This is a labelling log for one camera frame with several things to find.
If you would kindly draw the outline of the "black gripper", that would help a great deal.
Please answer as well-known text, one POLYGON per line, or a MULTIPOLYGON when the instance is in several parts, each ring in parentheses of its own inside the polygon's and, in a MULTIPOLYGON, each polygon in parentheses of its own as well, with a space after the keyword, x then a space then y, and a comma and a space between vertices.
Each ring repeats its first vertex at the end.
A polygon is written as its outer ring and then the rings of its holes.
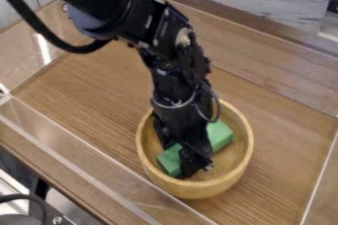
MULTIPOLYGON (((212 84, 204 78, 190 86, 177 72, 170 75, 153 72, 154 94, 152 105, 156 112, 156 130, 160 138, 172 137, 177 141, 190 143, 202 139, 202 132, 209 122, 220 116, 213 116, 213 99, 217 95, 212 84)), ((210 145, 196 150, 185 144, 178 151, 180 178, 192 178, 200 170, 214 168, 210 145)))

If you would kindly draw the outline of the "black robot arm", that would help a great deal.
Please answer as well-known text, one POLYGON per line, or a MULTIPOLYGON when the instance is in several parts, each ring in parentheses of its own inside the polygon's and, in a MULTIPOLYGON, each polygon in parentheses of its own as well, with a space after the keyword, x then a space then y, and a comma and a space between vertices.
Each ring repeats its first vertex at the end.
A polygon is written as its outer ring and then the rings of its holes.
POLYGON ((137 48, 152 72, 154 128, 162 146, 178 150, 181 179, 213 167, 208 124, 220 117, 208 75, 210 59, 189 18, 165 0, 63 0, 79 30, 137 48))

